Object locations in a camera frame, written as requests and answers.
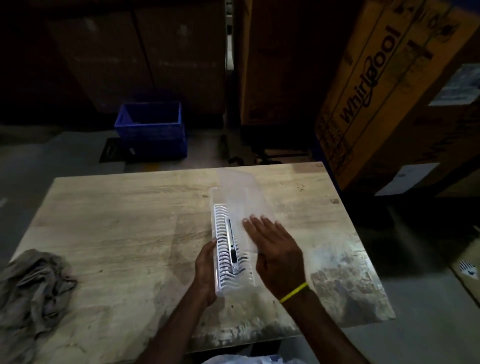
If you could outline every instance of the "wooden table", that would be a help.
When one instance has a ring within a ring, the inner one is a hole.
[[[237,167],[263,187],[304,251],[307,280],[342,327],[395,318],[322,163]],[[216,169],[57,178],[14,257],[36,248],[66,257],[78,277],[69,312],[39,345],[38,363],[134,359],[168,318],[211,239]],[[299,331],[266,290],[219,298],[189,345],[208,350]]]

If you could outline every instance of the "hand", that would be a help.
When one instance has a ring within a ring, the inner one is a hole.
[[[305,282],[303,253],[278,221],[265,216],[244,218],[243,227],[258,247],[257,272],[279,300]]]
[[[213,249],[216,246],[216,238],[205,244],[195,260],[195,278],[192,288],[199,297],[210,306],[216,300],[215,293],[215,269],[213,265]]]

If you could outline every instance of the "whirlpool logo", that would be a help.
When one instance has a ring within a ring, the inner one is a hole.
[[[388,34],[382,41],[381,49],[374,55],[368,56],[363,64],[363,72],[360,75],[360,81],[353,87],[354,95],[347,100],[347,105],[343,107],[340,117],[349,124],[363,106],[367,108],[373,97],[373,89],[378,85],[378,80],[383,73],[386,61],[390,58],[391,52],[401,36],[401,33],[391,26],[387,25],[385,30]]]

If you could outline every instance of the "yellow wristband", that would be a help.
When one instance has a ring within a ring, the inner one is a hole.
[[[307,283],[307,282],[302,283],[302,284],[299,285],[297,288],[295,288],[292,292],[290,292],[289,294],[287,294],[284,298],[282,298],[282,299],[280,300],[280,303],[285,302],[285,301],[288,300],[291,296],[297,294],[298,292],[300,292],[301,290],[303,290],[305,287],[308,287],[308,283]]]

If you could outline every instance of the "person's left hand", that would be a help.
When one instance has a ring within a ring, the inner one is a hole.
[[[213,263],[213,249],[216,246],[216,238],[205,244],[195,260],[195,278],[192,287],[205,299],[207,306],[216,300],[215,293],[215,269]]]

